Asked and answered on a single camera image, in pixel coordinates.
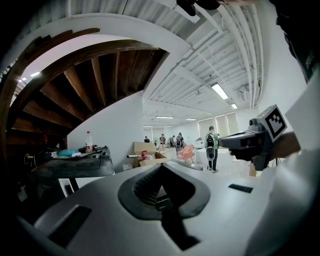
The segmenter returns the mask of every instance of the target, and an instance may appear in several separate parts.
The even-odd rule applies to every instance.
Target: chair
[[[194,160],[192,159],[192,150],[193,150],[193,146],[185,146],[185,148],[181,151],[178,152],[178,158],[179,160],[183,160],[183,161],[187,161],[188,159],[192,160],[192,163],[194,162]]]

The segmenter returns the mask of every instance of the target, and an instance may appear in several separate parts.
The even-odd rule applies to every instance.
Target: cardboard box
[[[147,155],[151,155],[155,158],[152,160],[141,160],[141,158],[136,158],[133,162],[133,168],[161,164],[170,161],[170,159],[166,158],[163,154],[157,152],[156,146],[153,143],[134,142],[133,150],[134,153],[139,156],[141,155],[142,151],[146,150]]]

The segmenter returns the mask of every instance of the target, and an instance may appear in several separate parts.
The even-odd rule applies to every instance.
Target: person
[[[166,153],[166,137],[164,136],[164,134],[161,134],[160,139],[160,146],[159,146],[159,151],[161,153],[161,150],[163,151],[163,154]]]
[[[175,142],[175,136],[173,135],[171,138],[170,138],[170,148],[175,148],[176,146],[174,145],[174,142]]]
[[[176,137],[176,148],[175,152],[178,155],[178,152],[184,149],[184,137],[182,137],[182,133],[179,132],[179,135]]]
[[[217,159],[218,159],[218,149],[219,149],[219,145],[218,145],[218,140],[219,140],[219,136],[217,133],[215,133],[215,128],[213,126],[209,127],[209,132],[208,134],[205,136],[205,140],[207,142],[206,146],[207,147],[213,147],[214,148],[214,159],[211,161],[209,160],[209,170],[213,170],[214,172],[217,172]]]
[[[148,139],[148,136],[144,136],[144,142],[145,143],[150,143],[150,139]]]

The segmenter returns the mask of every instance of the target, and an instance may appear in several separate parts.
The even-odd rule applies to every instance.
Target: bottle with red cap
[[[85,140],[85,151],[91,152],[93,150],[93,144],[92,144],[92,136],[90,131],[86,132],[86,140]]]

